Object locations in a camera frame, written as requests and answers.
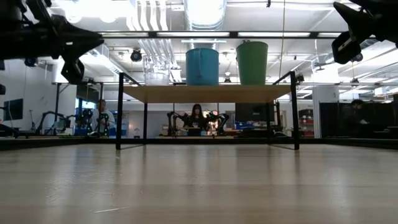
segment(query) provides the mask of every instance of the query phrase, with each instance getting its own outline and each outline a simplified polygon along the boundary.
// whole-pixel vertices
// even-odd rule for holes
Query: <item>clear plastic container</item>
[[[165,58],[156,63],[153,58],[144,56],[144,78],[145,85],[169,85],[170,83],[170,62]]]

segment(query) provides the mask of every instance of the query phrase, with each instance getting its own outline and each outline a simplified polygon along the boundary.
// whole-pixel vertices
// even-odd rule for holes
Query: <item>bucket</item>
[[[192,49],[186,53],[187,85],[218,85],[218,52]]]
[[[268,45],[264,42],[245,42],[236,48],[239,77],[242,85],[265,85]]]

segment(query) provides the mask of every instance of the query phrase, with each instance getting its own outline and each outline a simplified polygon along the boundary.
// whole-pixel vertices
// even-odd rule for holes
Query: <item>shelf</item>
[[[143,103],[268,103],[290,86],[125,86],[124,92]]]

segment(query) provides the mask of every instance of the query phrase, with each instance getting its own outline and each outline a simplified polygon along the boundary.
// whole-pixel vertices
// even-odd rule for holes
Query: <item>monitor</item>
[[[4,102],[3,120],[22,119],[24,115],[24,99],[11,100]]]
[[[270,121],[275,121],[274,105],[269,106]],[[236,103],[235,121],[267,121],[266,104]]]

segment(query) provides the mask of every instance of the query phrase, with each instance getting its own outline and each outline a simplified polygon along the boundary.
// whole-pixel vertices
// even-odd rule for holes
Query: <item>woman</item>
[[[188,120],[188,128],[195,128],[188,130],[188,136],[200,136],[200,133],[202,131],[209,130],[209,125],[206,122],[205,117],[203,116],[203,112],[199,104],[193,105],[192,114]]]

